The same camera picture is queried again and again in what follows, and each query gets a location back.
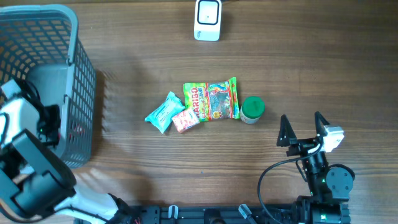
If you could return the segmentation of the green lid jar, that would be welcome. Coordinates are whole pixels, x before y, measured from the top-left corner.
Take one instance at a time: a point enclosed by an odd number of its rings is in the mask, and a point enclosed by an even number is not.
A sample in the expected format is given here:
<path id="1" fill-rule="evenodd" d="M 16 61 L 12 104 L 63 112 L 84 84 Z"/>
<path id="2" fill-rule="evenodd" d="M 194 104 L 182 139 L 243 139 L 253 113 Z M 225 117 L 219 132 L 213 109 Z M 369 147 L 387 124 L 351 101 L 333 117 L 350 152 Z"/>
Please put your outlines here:
<path id="1" fill-rule="evenodd" d="M 240 118 L 246 124 L 254 124 L 265 112 L 265 104 L 258 96 L 249 96 L 240 108 Z"/>

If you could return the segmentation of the green Haribo gummy bag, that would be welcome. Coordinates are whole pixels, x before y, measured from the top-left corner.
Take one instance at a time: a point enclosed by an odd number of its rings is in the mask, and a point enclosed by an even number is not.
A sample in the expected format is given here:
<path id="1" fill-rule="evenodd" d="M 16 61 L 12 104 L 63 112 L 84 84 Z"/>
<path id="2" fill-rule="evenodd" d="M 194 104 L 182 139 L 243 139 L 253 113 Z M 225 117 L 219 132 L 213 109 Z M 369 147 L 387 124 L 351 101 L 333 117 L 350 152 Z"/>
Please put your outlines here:
<path id="1" fill-rule="evenodd" d="M 184 83 L 186 109 L 192 109 L 200 122 L 239 119 L 236 77 L 218 83 Z"/>

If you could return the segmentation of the teal tissue packet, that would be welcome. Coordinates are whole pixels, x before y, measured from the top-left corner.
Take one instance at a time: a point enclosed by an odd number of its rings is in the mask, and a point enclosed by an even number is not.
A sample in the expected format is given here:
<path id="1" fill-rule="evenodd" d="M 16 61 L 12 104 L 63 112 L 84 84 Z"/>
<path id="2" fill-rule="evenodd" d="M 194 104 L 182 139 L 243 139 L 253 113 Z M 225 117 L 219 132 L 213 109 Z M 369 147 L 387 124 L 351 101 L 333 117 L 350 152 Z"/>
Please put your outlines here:
<path id="1" fill-rule="evenodd" d="M 144 121 L 150 122 L 163 134 L 170 126 L 172 118 L 184 109 L 185 107 L 181 99 L 174 92 L 170 91 L 165 101 L 149 114 Z"/>

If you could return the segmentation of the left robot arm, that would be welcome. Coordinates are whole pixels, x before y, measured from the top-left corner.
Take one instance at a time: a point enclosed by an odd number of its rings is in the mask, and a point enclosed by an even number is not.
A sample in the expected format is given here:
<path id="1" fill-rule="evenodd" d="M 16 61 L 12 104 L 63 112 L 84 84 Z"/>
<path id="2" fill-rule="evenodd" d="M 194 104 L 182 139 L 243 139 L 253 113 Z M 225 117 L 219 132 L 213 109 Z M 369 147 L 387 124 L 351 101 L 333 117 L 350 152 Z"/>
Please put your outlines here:
<path id="1" fill-rule="evenodd" d="M 75 223 L 139 223 L 139 214 L 112 194 L 79 185 L 53 153 L 60 141 L 58 105 L 44 106 L 33 83 L 1 86 L 1 213 L 16 223 L 37 223 L 53 215 Z"/>

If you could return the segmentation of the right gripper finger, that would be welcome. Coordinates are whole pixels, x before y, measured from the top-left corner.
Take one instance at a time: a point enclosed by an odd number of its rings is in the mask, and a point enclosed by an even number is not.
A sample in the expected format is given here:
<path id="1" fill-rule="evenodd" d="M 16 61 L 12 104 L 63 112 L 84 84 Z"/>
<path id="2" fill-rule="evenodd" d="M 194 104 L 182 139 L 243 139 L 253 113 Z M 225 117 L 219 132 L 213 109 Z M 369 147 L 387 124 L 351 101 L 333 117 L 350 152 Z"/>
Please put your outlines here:
<path id="1" fill-rule="evenodd" d="M 330 125 L 330 123 L 324 118 L 321 112 L 315 112 L 315 128 L 319 136 L 325 136 L 325 126 Z"/>
<path id="2" fill-rule="evenodd" d="M 292 129 L 288 117 L 283 114 L 280 118 L 280 130 L 277 138 L 277 146 L 287 147 L 297 144 L 297 137 Z"/>

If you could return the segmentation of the small red candy packet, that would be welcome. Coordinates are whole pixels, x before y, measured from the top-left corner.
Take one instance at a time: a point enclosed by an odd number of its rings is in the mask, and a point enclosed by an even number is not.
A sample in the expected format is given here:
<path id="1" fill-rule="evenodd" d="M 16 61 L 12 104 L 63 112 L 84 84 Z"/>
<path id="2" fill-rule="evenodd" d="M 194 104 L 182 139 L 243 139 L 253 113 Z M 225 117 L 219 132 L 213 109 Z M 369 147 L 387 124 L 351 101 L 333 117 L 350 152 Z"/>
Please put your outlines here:
<path id="1" fill-rule="evenodd" d="M 172 121 L 179 133 L 182 133 L 200 123 L 200 120 L 193 109 L 187 109 L 180 112 L 172 118 Z"/>

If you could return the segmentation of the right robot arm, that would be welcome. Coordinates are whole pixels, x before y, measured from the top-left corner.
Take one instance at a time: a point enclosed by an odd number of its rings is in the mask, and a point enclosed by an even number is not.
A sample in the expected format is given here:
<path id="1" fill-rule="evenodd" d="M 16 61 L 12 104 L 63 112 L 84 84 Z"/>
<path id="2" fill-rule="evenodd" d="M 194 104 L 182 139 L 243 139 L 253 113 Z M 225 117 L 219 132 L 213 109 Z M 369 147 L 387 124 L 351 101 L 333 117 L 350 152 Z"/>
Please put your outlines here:
<path id="1" fill-rule="evenodd" d="M 297 156 L 299 172 L 310 191 L 292 204 L 289 223 L 349 223 L 346 202 L 353 189 L 355 174 L 343 164 L 330 165 L 326 154 L 344 138 L 343 128 L 331 125 L 321 113 L 315 113 L 316 136 L 298 139 L 286 115 L 280 119 L 277 145 L 288 147 L 287 156 Z"/>

